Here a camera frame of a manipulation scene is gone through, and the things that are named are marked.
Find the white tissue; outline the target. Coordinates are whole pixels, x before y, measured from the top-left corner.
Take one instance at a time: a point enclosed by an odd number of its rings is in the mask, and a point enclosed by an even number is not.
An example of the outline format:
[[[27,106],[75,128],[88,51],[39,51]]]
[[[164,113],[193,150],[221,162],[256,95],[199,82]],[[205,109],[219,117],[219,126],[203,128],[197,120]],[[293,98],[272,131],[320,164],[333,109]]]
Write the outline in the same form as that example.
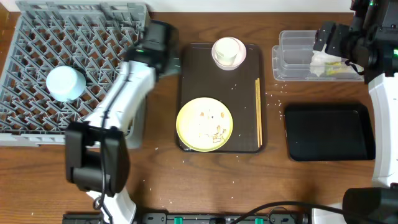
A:
[[[333,65],[335,63],[340,63],[341,61],[341,57],[326,54],[324,51],[314,50],[310,63],[310,72],[320,77],[321,74],[325,72],[327,65]]]

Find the green snack wrapper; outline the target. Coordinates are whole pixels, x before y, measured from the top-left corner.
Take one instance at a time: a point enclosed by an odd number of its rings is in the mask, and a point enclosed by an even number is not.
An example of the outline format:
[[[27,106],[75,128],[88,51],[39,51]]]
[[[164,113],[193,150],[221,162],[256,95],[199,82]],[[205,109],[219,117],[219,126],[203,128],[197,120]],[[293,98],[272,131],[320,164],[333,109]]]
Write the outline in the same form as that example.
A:
[[[351,67],[344,62],[333,62],[325,65],[325,75],[332,76],[342,73],[351,73]]]

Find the cream plastic cup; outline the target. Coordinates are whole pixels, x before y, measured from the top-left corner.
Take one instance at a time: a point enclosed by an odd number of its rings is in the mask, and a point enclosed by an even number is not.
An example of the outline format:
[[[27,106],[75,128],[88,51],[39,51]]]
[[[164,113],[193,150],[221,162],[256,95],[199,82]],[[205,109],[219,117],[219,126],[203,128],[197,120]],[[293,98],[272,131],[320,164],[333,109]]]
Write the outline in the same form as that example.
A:
[[[230,66],[239,53],[239,44],[232,37],[224,37],[215,44],[215,52],[220,64]]]

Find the light blue bowl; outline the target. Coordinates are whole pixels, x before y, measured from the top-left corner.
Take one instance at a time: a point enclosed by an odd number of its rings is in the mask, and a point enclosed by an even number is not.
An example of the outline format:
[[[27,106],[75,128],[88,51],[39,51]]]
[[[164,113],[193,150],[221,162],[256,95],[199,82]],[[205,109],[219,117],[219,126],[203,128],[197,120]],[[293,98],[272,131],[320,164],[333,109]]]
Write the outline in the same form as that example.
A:
[[[59,66],[49,72],[46,87],[57,101],[67,102],[77,99],[86,88],[85,76],[69,66]]]

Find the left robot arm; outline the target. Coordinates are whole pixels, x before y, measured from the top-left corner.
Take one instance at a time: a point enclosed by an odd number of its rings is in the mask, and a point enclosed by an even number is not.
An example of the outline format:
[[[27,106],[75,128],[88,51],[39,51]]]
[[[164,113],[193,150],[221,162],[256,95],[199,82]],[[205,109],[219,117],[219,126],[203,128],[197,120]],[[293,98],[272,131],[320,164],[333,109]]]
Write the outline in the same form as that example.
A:
[[[116,81],[83,122],[65,130],[65,176],[93,199],[103,223],[132,223],[136,204],[126,189],[130,160],[126,133],[156,82],[175,73],[178,30],[153,20],[119,64]]]

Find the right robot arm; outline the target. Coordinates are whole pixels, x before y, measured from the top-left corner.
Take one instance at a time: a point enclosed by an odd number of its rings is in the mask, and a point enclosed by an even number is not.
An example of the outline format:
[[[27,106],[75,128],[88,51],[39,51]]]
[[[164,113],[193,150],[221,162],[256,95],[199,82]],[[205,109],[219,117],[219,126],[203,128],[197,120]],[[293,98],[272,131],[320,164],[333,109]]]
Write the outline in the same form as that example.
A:
[[[372,187],[348,189],[341,203],[313,208],[312,223],[397,223],[397,1],[352,0],[350,26],[326,22],[314,50],[363,68],[374,110]]]

